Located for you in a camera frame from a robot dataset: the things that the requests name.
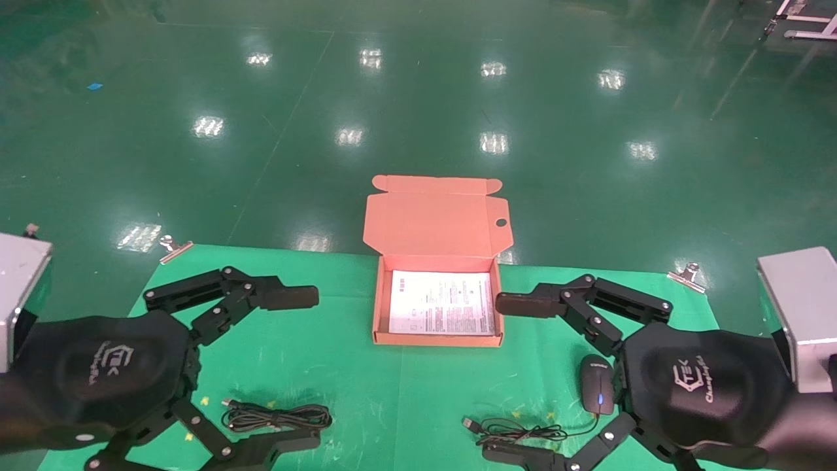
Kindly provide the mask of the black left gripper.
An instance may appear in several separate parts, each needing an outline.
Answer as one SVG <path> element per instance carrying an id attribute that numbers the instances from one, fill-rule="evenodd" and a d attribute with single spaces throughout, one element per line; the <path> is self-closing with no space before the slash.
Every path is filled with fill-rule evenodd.
<path id="1" fill-rule="evenodd" d="M 172 402 L 189 352 L 189 329 L 162 312 L 34 324 L 13 360 L 13 451 L 107 442 L 87 470 L 152 470 L 128 459 L 150 421 L 182 423 L 211 454 L 203 470 L 271 470 L 320 445 L 311 427 L 232 442 L 191 400 Z"/>

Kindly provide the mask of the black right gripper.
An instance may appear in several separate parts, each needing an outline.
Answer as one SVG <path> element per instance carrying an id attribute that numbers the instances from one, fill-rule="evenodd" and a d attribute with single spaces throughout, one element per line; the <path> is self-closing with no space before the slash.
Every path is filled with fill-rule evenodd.
<path id="1" fill-rule="evenodd" d="M 617 356 L 624 346 L 627 412 L 569 457 L 523 444 L 570 438 L 558 425 L 487 419 L 482 451 L 488 461 L 524 470 L 594 470 L 633 438 L 677 470 L 700 470 L 695 448 L 756 446 L 796 392 L 772 340 L 673 328 L 667 325 L 671 302 L 591 274 L 566 284 L 539 283 L 530 293 L 501 292 L 494 307 L 504 316 L 562 319 L 603 356 Z M 601 309 L 649 325 L 624 341 Z"/>

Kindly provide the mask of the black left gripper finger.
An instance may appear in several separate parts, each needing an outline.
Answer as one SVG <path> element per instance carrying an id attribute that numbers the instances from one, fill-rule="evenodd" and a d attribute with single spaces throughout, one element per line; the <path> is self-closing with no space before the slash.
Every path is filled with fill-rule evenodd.
<path id="1" fill-rule="evenodd" d="M 289 287 L 276 275 L 248 275 L 233 266 L 192 275 L 146 291 L 150 312 L 174 314 L 213 302 L 213 306 L 192 320 L 192 346 L 212 345 L 222 335 L 257 309 L 267 311 L 312 308 L 319 304 L 319 292 L 312 285 Z"/>

